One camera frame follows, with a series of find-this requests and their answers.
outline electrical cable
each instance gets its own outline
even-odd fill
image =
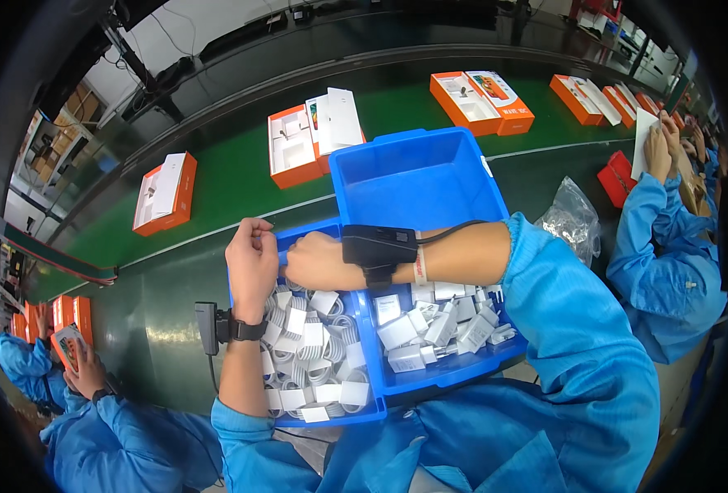
[[[213,380],[213,388],[216,389],[216,394],[219,393],[219,384],[215,382],[215,369],[213,368],[213,357],[208,354],[208,363],[210,363],[211,367],[211,380]]]
[[[474,224],[482,224],[484,222],[488,221],[482,221],[481,219],[471,219],[470,221],[463,222],[462,224],[457,224],[457,226],[451,227],[448,230],[438,233],[435,236],[431,236],[429,238],[418,238],[416,240],[417,244],[428,244],[432,242],[437,242],[438,240],[443,240],[447,236],[449,236],[452,233],[457,233],[462,228],[467,228],[468,226],[472,226]]]
[[[307,440],[314,440],[315,442],[322,442],[327,443],[328,445],[331,445],[334,442],[330,442],[329,440],[323,440],[323,439],[316,439],[313,436],[302,436],[302,435],[296,435],[295,433],[290,433],[290,431],[285,431],[281,428],[274,428],[276,431],[280,431],[281,433],[284,433],[285,435],[294,436],[297,439],[307,439]]]

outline black wristband device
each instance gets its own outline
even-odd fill
[[[466,226],[482,222],[487,221],[472,219],[421,240],[416,239],[414,230],[405,228],[348,224],[342,227],[342,261],[354,263],[364,271],[370,290],[387,290],[397,266],[416,261],[420,244],[437,242]]]
[[[219,310],[216,303],[208,301],[194,303],[194,315],[200,329],[202,348],[210,356],[219,354],[220,342],[226,344],[232,340],[258,341],[268,328],[266,320],[257,325],[249,325],[235,320],[232,309]]]

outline blue plastic bin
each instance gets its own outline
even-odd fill
[[[295,241],[300,237],[306,236],[306,234],[311,231],[319,231],[339,240],[341,236],[341,229],[342,227],[340,225],[339,218],[333,218],[277,233],[276,245],[279,249],[280,264],[284,265],[287,263],[287,249],[289,249],[290,245],[295,243]],[[284,278],[279,278],[280,284],[284,284],[284,281]],[[361,304],[360,297],[357,293],[339,291],[339,296],[345,304],[345,313],[355,318],[359,332],[367,330],[371,326],[365,322],[365,320],[369,320],[371,318],[369,315],[369,305],[367,303]],[[306,423],[302,419],[295,419],[285,414],[276,420],[276,426],[315,428],[323,426],[342,426],[345,424],[364,423],[366,421],[384,419],[386,418],[386,405],[383,400],[383,394],[379,392],[379,387],[376,387],[373,382],[370,382],[370,388],[373,399],[364,409],[361,409],[355,414],[346,414],[343,417],[335,417],[331,418],[329,421],[320,421],[318,423]]]
[[[433,230],[471,219],[499,221],[508,215],[485,158],[467,129],[419,129],[380,136],[334,152],[329,165],[342,224]],[[392,286],[383,295],[389,293],[399,295],[403,310],[411,308],[409,285]],[[381,394],[455,385],[496,370],[527,348],[527,341],[517,335],[497,346],[486,345],[476,354],[453,355],[424,370],[394,373],[383,357],[376,324],[369,315],[373,311],[369,292],[356,295],[372,389]],[[501,320],[510,322],[503,309],[496,307],[502,310]]]

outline blue smock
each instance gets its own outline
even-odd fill
[[[407,491],[418,466],[467,491],[635,491],[660,426],[657,375],[615,297],[516,213],[501,280],[541,387],[505,378],[348,426],[320,478],[274,420],[213,405],[230,491]]]
[[[665,185],[648,173],[632,189],[615,235],[606,275],[624,297],[632,332],[657,363],[670,364],[692,350],[723,312],[717,247],[706,231],[713,218],[688,212],[679,175]],[[657,257],[650,243],[663,247]]]
[[[46,383],[43,380],[45,376],[54,403],[65,409],[65,379],[62,378],[62,371],[53,367],[51,354],[40,339],[29,344],[22,338],[1,332],[0,366],[8,379],[35,404],[49,403]]]
[[[109,395],[93,405],[65,389],[68,408],[40,432],[46,472],[63,491],[203,490],[221,473],[210,419]]]

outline clear plastic bag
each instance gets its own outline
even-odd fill
[[[586,267],[591,267],[591,256],[600,256],[600,218],[583,191],[569,177],[564,177],[553,205],[534,225],[563,238]]]

